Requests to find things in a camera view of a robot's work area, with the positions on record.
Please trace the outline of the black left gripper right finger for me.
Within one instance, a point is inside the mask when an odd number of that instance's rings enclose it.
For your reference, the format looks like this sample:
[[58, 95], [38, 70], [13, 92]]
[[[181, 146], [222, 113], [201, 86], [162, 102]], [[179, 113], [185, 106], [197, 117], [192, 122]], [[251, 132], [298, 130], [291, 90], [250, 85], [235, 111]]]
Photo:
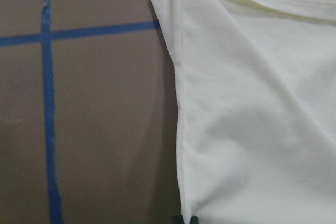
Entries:
[[199, 224], [198, 216], [191, 216], [189, 224]]

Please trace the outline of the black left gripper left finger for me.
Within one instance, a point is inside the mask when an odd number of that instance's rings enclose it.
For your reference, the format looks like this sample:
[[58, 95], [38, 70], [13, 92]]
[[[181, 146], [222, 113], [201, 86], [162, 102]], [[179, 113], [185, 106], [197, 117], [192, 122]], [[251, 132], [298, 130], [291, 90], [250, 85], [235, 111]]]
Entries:
[[183, 224], [183, 216], [175, 215], [171, 219], [171, 224]]

